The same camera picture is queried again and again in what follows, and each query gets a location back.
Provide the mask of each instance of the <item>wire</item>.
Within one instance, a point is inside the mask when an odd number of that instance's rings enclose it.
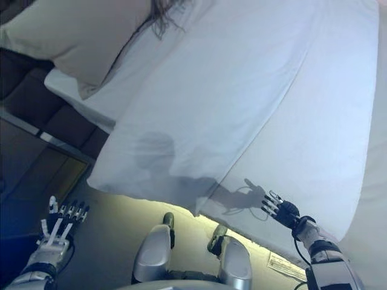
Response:
[[[257,215],[254,214],[254,212],[253,212],[253,210],[252,210],[251,207],[249,208],[249,211],[250,211],[250,213],[252,214],[252,216],[253,216],[254,218],[256,218],[257,220],[259,220],[259,221],[265,222],[265,221],[267,221],[267,219],[268,219],[268,214],[266,214],[266,217],[265,217],[264,219],[261,219],[259,216],[257,216]]]
[[[295,288],[294,288],[294,290],[297,290],[298,288],[300,288],[302,285],[306,285],[307,284],[307,282],[301,282],[300,284],[298,284]]]
[[[300,249],[298,248],[298,244],[297,244],[297,240],[296,240],[296,239],[294,239],[294,245],[296,246],[297,253],[300,255],[300,257],[302,258],[302,260],[304,260],[304,262],[305,262],[306,264],[308,264],[308,266],[310,266],[310,263],[308,262],[308,260],[305,259],[305,257],[301,254]]]

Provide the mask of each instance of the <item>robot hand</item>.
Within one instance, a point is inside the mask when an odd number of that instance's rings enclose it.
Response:
[[[247,178],[244,181],[253,192],[259,188]],[[269,194],[264,195],[264,198],[261,206],[264,212],[287,228],[294,229],[297,226],[300,212],[294,204],[284,201],[271,190]]]
[[[256,187],[247,179],[245,182],[251,189]],[[294,204],[283,200],[273,191],[265,195],[261,209],[291,229],[297,250],[297,240],[308,250],[310,263],[302,257],[299,250],[298,253],[309,266],[305,273],[310,290],[364,289],[361,279],[337,246],[337,240],[324,231],[314,219],[309,216],[300,217],[299,210]]]
[[[21,274],[6,289],[55,289],[57,275],[64,269],[63,258],[70,248],[73,248],[71,256],[74,253],[70,231],[85,221],[88,211],[89,206],[85,207],[84,202],[77,207],[77,201],[70,206],[63,203],[58,210],[56,198],[52,196],[48,218],[41,220],[41,239],[36,242],[39,246]]]

